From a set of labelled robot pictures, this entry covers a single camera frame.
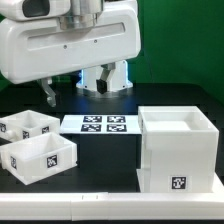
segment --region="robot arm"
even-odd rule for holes
[[[126,87],[111,73],[140,51],[136,0],[1,0],[0,13],[0,70],[12,83],[113,63],[106,91]]]
[[[15,21],[61,16],[70,8],[70,0],[1,0],[0,2],[0,14]]]

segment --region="white container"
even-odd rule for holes
[[[31,110],[0,118],[0,137],[11,142],[59,131],[59,119]]]
[[[25,185],[75,167],[77,145],[47,133],[0,147],[3,169]]]
[[[139,107],[142,192],[212,191],[219,132],[197,107]]]

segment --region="table surface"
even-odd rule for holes
[[[70,83],[56,84],[54,89],[60,92],[61,103],[56,108],[51,108],[46,102],[46,95],[36,83],[26,85],[11,85],[0,91],[0,117],[8,116],[24,110],[34,110],[63,119],[64,115],[137,115],[138,106],[197,106],[219,129],[220,139],[218,146],[216,172],[221,179],[224,177],[224,106],[216,99],[210,96],[200,86],[192,84],[137,84],[134,91],[129,96],[122,96],[113,99],[96,99],[78,95],[76,89],[72,88]],[[63,176],[71,175],[71,171],[57,176],[63,179]],[[0,170],[1,182],[5,188],[1,187],[1,193],[10,191],[9,186],[16,186],[16,192],[24,191],[24,187],[16,182],[14,177],[10,176],[7,171]],[[136,175],[129,173],[127,183],[134,185]],[[112,222],[109,223],[132,223],[132,222]]]

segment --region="black tabletop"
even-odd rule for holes
[[[217,164],[216,172],[221,179],[224,176],[224,106],[210,96],[204,89],[200,86],[192,84],[137,84],[134,87],[134,91],[129,96],[122,96],[120,98],[113,99],[96,99],[91,97],[86,97],[77,94],[76,89],[72,88],[70,83],[56,84],[54,89],[60,93],[61,102],[57,107],[51,108],[46,102],[46,95],[40,89],[36,83],[29,83],[26,85],[11,85],[0,92],[0,117],[8,116],[14,113],[22,112],[24,110],[34,110],[40,113],[45,113],[51,116],[60,118],[61,120],[65,115],[68,114],[84,114],[84,115],[137,115],[138,106],[197,106],[219,129],[220,139],[218,146]],[[136,136],[129,136],[130,141],[136,142]],[[79,144],[85,144],[85,139],[80,136],[75,136],[74,140],[78,141]],[[135,161],[130,155],[130,164]],[[51,177],[50,181],[42,181],[37,185],[33,185],[32,190],[24,190],[24,186],[15,180],[15,178],[8,174],[7,171],[0,170],[0,180],[8,184],[4,187],[0,187],[0,193],[4,192],[49,192],[52,188],[53,192],[60,191],[63,186],[57,185],[53,187],[55,181],[61,182],[69,176],[76,176],[78,168],[74,168],[70,171],[66,171],[63,174]],[[86,179],[91,179],[91,173],[86,173],[84,169],[81,176],[86,175]],[[128,171],[128,175],[120,172],[117,178],[117,183],[122,179],[125,184],[117,184],[116,188],[110,188],[109,192],[137,192],[139,191],[137,183],[136,174],[133,170]],[[72,189],[67,188],[66,192],[71,192]],[[86,192],[91,192],[91,184],[86,188]],[[166,223],[179,223],[178,221],[166,221]],[[133,222],[113,222],[109,223],[137,223]],[[141,221],[139,223],[161,223],[159,221]]]

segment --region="black table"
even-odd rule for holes
[[[129,96],[123,96],[114,99],[95,99],[91,97],[85,97],[78,95],[76,89],[72,88],[70,83],[56,84],[54,89],[61,94],[61,103],[56,108],[51,108],[46,102],[46,95],[40,89],[36,83],[29,83],[26,85],[11,85],[0,92],[0,117],[4,117],[10,114],[22,112],[24,110],[34,110],[40,113],[45,113],[51,116],[55,116],[63,119],[64,115],[67,114],[84,114],[84,115],[137,115],[138,106],[197,106],[219,129],[220,140],[218,146],[218,156],[216,164],[216,172],[221,179],[224,177],[224,106],[211,97],[205,90],[200,86],[192,84],[138,84],[134,87],[133,94]],[[84,145],[86,138],[89,140],[92,137],[80,137],[80,136],[67,136],[78,144]],[[136,136],[128,136],[128,139],[132,141],[130,144],[139,144],[139,138]],[[87,186],[84,192],[91,191],[101,191],[105,190],[108,192],[138,192],[138,184],[136,173],[133,172],[136,164],[136,158],[130,156],[127,161],[132,167],[130,170],[125,170],[124,172],[118,172],[117,175],[113,176],[113,172],[110,170],[109,175],[111,176],[111,181],[116,183],[114,187],[111,187],[112,182],[107,182],[108,189],[104,186],[99,186],[94,183],[95,177],[94,173],[88,172],[85,169],[80,173],[78,168],[63,172],[62,174],[51,177],[50,180],[43,180],[37,184],[33,184],[31,188],[24,187],[19,181],[16,181],[13,176],[11,176],[7,171],[0,170],[0,181],[4,181],[4,187],[0,187],[0,193],[5,192],[61,192],[63,191],[63,184],[66,182],[67,187],[65,187],[63,192],[72,192],[74,188],[70,188],[69,178],[77,177],[77,175],[84,176],[85,178],[81,181],[85,182],[87,179],[91,180],[89,183],[85,182]],[[101,178],[95,180],[97,183],[106,181],[106,173],[101,173]],[[82,192],[83,186],[76,186],[75,192]]]

